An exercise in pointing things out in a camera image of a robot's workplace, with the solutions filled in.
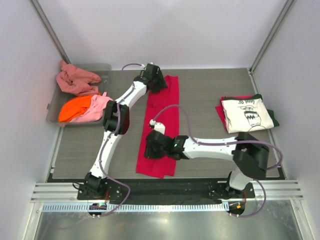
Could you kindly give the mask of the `dark green t-shirt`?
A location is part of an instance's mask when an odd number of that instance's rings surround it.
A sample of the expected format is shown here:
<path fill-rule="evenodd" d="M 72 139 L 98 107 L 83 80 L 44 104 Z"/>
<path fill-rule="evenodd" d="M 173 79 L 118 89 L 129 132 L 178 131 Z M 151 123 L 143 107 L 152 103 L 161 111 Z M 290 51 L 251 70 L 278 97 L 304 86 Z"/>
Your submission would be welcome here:
<path fill-rule="evenodd" d="M 274 111 L 266 108 L 261 94 L 255 94 L 251 99 L 254 101 L 253 113 L 259 120 L 258 123 L 262 128 L 271 129 L 280 126 L 276 120 Z"/>

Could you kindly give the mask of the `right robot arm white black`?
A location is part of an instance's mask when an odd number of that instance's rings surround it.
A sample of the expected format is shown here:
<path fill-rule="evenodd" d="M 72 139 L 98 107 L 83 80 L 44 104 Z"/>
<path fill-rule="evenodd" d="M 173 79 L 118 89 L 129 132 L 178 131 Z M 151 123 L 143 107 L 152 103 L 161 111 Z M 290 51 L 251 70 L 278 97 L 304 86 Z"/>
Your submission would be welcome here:
<path fill-rule="evenodd" d="M 246 132 L 230 138 L 193 139 L 187 135 L 169 137 L 152 130 L 145 143 L 144 157 L 151 160 L 210 158 L 234 162 L 236 168 L 228 174 L 226 183 L 209 188 L 214 200 L 241 198 L 250 181 L 266 177 L 270 149 Z"/>

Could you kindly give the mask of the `crimson red polo shirt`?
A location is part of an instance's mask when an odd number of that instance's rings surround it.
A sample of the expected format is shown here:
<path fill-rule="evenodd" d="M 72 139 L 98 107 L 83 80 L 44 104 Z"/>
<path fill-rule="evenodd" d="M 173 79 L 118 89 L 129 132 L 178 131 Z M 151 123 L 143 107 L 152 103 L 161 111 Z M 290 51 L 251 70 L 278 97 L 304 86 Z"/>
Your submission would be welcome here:
<path fill-rule="evenodd" d="M 136 162 L 136 173 L 149 177 L 163 179 L 165 176 L 174 176 L 176 161 L 164 156 L 160 159 L 147 159 L 144 157 L 146 150 L 146 137 L 151 132 L 149 127 L 152 120 L 162 109 L 180 103 L 180 84 L 178 76 L 167 75 L 164 77 L 167 88 L 158 93 L 149 93 L 147 98 L 141 141 Z M 165 110 L 156 118 L 157 122 L 164 124 L 165 134 L 171 138 L 179 135 L 180 113 L 177 107 Z"/>

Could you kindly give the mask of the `white printed t-shirt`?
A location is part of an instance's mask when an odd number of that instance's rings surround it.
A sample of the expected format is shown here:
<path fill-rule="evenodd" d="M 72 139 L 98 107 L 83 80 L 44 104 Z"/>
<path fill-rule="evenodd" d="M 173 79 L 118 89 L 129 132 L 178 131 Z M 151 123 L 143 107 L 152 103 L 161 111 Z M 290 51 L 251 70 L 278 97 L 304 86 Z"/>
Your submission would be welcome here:
<path fill-rule="evenodd" d="M 223 100 L 222 107 L 229 134 L 267 130 L 275 126 L 261 98 Z"/>

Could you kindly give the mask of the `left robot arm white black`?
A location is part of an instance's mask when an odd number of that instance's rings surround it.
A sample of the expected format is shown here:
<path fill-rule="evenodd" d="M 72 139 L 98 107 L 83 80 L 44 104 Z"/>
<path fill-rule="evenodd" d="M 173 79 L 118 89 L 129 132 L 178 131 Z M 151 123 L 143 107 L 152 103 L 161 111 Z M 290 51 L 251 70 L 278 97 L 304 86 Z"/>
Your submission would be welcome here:
<path fill-rule="evenodd" d="M 128 90 L 117 99 L 109 101 L 104 109 L 101 146 L 94 164 L 78 188 L 79 200 L 100 200 L 108 197 L 112 193 L 113 186 L 115 190 L 127 188 L 127 194 L 131 191 L 128 185 L 108 175 L 112 157 L 120 139 L 129 129 L 130 110 L 134 104 L 145 94 L 158 93 L 168 87 L 159 66 L 152 62 L 137 66 L 142 70 L 132 80 Z"/>

